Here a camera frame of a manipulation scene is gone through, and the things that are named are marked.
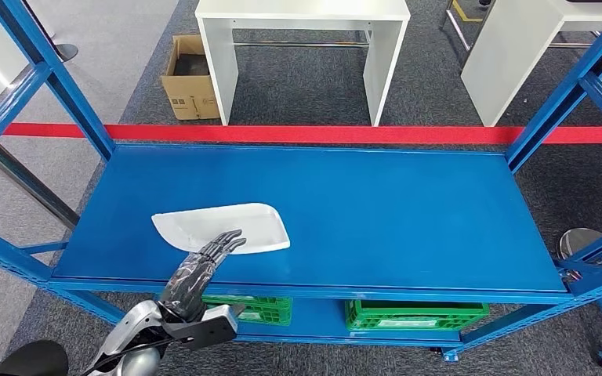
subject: robot finger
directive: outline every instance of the robot finger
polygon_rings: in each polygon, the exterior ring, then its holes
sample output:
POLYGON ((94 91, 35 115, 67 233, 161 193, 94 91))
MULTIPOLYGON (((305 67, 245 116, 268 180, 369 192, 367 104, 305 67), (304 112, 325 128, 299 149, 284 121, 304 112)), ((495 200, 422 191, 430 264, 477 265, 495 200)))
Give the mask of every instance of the robot finger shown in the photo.
POLYGON ((225 246, 225 253, 229 254, 234 252, 235 249, 239 248, 243 244, 245 244, 247 240, 245 238, 239 238, 232 240, 228 245, 225 246))
POLYGON ((225 245, 231 242, 235 237, 241 236, 241 230, 231 230, 226 231, 218 235, 216 239, 212 241, 212 243, 217 243, 218 245, 225 245))

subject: blue shelf surface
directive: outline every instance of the blue shelf surface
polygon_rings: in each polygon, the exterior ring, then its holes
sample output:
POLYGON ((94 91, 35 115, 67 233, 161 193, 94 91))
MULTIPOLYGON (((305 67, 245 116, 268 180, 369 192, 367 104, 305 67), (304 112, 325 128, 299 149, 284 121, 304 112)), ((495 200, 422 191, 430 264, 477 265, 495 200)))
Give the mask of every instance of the blue shelf surface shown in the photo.
POLYGON ((345 301, 304 298, 294 299, 289 326, 240 322, 237 340, 422 347, 461 345, 459 331, 348 331, 345 301))
POLYGON ((54 280, 160 286, 187 254, 153 214, 248 202, 275 207, 292 245, 227 257, 212 293, 566 293, 501 154, 276 146, 118 145, 54 280))

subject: blue metal shelf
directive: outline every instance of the blue metal shelf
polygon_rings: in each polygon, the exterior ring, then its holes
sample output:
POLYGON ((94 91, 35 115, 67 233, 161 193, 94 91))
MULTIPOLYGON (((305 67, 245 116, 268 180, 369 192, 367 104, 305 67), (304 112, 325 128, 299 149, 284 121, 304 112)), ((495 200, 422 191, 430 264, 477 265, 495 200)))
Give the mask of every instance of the blue metal shelf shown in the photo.
POLYGON ((342 343, 350 345, 459 346, 459 331, 348 331, 345 302, 294 299, 288 327, 239 323, 240 341, 342 343))
POLYGON ((461 152, 119 145, 53 276, 167 281, 186 254, 153 214, 247 202, 275 207, 292 246, 228 257, 213 288, 570 298, 504 157, 461 152))
POLYGON ((160 291, 185 255, 151 215, 245 202, 274 206, 292 246, 228 257, 207 292, 296 299, 289 327, 242 324, 241 340, 441 346, 456 361, 579 306, 602 307, 602 264, 589 263, 602 238, 553 263, 513 179, 582 99, 602 110, 602 34, 516 142, 493 154, 116 145, 27 7, 0 0, 0 22, 32 66, 0 106, 0 134, 45 82, 106 162, 71 239, 19 248, 0 238, 0 268, 111 323, 123 312, 88 291, 160 291), (31 257, 56 249, 55 269, 31 257), (567 271, 582 277, 564 284, 567 271), (336 300, 347 298, 529 304, 465 334, 349 332, 336 300))

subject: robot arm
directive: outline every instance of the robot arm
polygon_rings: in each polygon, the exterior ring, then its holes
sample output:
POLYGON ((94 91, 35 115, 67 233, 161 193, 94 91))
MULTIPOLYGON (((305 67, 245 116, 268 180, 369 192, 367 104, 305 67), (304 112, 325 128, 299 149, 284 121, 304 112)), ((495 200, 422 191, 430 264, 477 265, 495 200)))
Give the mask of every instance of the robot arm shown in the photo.
POLYGON ((190 253, 158 302, 140 302, 125 314, 82 376, 150 376, 171 342, 195 350, 236 338, 236 317, 244 306, 207 310, 201 296, 225 257, 245 244, 239 236, 240 230, 221 233, 198 253, 190 253))

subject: black object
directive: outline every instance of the black object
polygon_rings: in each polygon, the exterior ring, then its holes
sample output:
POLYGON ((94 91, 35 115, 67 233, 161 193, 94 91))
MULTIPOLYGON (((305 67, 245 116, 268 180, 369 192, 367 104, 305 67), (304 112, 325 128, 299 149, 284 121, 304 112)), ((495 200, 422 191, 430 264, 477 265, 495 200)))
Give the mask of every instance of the black object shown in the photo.
POLYGON ((208 76, 209 63, 204 55, 182 53, 174 66, 175 76, 208 76))
POLYGON ((45 30, 45 28, 42 26, 42 22, 40 22, 38 17, 33 12, 33 9, 31 8, 31 6, 27 2, 27 0, 22 0, 22 3, 27 8, 27 11, 31 15, 31 18, 33 18, 33 21, 35 21, 35 23, 38 25, 38 27, 40 27, 40 31, 42 31, 42 34, 45 35, 47 42, 49 42, 49 44, 52 46, 52 48, 54 49, 54 52, 56 52, 56 55, 61 59, 61 61, 63 61, 65 63, 68 60, 72 59, 73 57, 77 56, 79 49, 77 48, 76 45, 71 45, 69 43, 55 45, 54 42, 52 41, 52 39, 49 37, 49 34, 47 34, 47 30, 45 30))
MULTIPOLYGON (((237 308, 243 311, 245 306, 237 308)), ((228 342, 237 337, 237 332, 225 316, 194 323, 163 323, 162 328, 175 340, 184 342, 185 347, 199 350, 204 347, 228 342)))
POLYGON ((54 341, 36 341, 15 350, 0 363, 0 374, 67 376, 68 355, 54 341))

